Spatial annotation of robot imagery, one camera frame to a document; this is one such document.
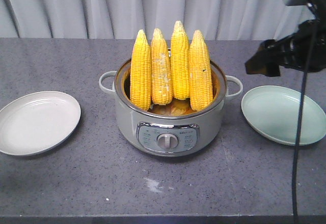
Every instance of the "pot rim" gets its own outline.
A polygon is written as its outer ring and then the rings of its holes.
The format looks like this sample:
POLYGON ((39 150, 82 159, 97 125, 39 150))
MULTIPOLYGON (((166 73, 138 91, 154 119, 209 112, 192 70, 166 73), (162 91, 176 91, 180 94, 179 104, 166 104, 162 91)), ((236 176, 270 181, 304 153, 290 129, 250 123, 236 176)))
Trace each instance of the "pot rim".
POLYGON ((225 98, 225 96, 227 94, 227 79, 226 79, 226 76, 225 76, 223 70, 211 60, 210 65, 211 65, 211 68, 212 68, 212 72, 214 72, 218 76, 218 78, 222 78, 223 80, 219 79, 220 84, 221 84, 220 92, 218 94, 215 94, 213 101, 206 108, 204 108, 201 111, 197 111, 195 113, 188 114, 188 115, 182 115, 182 116, 164 116, 164 115, 151 113, 149 111, 145 111, 145 110, 135 106, 134 104, 132 104, 132 102, 129 100, 128 96, 126 95, 124 88, 122 89, 122 87, 124 86, 123 85, 124 81, 125 81, 125 80, 123 80, 123 76, 125 76, 126 72, 129 72, 130 65, 131 65, 131 58, 129 60, 127 60, 118 69, 118 71, 116 73, 116 76, 114 78, 114 88, 115 88, 116 94, 119 97, 119 99, 126 106, 128 106, 132 110, 135 110, 138 113, 141 113, 143 115, 147 115, 149 117, 159 118, 159 119, 180 120, 180 119, 188 119, 188 118, 193 118, 193 117, 196 117, 196 116, 200 116, 200 115, 203 115, 203 114, 211 111, 216 106, 218 106, 221 102, 223 102, 224 98, 225 98))

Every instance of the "control knob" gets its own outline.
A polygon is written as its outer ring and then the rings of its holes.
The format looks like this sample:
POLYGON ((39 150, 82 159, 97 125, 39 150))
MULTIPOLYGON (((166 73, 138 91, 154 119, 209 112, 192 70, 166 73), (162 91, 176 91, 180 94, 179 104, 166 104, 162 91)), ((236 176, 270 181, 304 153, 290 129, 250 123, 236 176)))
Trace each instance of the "control knob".
POLYGON ((178 138, 171 133, 163 133, 157 137, 157 145, 163 149, 173 149, 178 146, 178 138))

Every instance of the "white stain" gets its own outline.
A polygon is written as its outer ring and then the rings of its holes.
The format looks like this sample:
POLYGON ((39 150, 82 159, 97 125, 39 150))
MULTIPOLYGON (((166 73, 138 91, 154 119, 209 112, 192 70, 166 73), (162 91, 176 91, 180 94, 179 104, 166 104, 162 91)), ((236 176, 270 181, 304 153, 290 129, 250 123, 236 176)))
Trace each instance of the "white stain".
POLYGON ((159 188, 163 188, 163 187, 158 187, 159 182, 146 177, 144 177, 144 179, 146 180, 146 185, 151 192, 162 192, 161 190, 159 190, 159 188))

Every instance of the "light green plate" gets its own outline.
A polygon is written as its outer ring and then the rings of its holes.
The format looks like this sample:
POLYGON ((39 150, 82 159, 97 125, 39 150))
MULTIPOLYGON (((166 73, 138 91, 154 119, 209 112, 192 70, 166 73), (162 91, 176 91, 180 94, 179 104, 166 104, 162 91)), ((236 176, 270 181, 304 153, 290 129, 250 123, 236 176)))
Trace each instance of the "light green plate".
MULTIPOLYGON (((300 93, 279 86, 262 86, 248 91, 241 109, 248 123, 264 137, 280 144, 294 145, 300 93)), ((321 140, 326 135, 326 115, 305 96, 300 145, 321 140)))

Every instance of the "pot handle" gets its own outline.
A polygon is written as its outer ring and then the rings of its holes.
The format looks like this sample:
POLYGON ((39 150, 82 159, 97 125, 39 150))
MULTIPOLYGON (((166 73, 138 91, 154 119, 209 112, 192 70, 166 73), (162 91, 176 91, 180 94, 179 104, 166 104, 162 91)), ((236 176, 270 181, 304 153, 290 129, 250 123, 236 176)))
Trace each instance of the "pot handle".
POLYGON ((109 89, 109 88, 106 88, 105 86, 103 86, 102 82, 110 77, 110 76, 115 76, 117 73, 116 70, 112 70, 112 71, 108 71, 106 73, 104 73, 103 75, 101 75, 100 79, 98 80, 98 84, 101 88, 101 90, 105 93, 108 93, 108 94, 111 94, 111 95, 114 95, 116 93, 116 90, 114 88, 114 83, 112 83, 112 89, 109 89))
POLYGON ((229 94, 229 89, 227 89, 227 94, 225 95, 225 101, 228 102, 228 101, 231 101, 234 98, 239 97, 242 94, 242 92, 243 92, 243 84, 238 78, 236 78, 234 76, 231 76, 231 75, 226 75, 226 81, 234 82, 240 87, 239 91, 236 92, 236 93, 233 93, 233 94, 229 94))

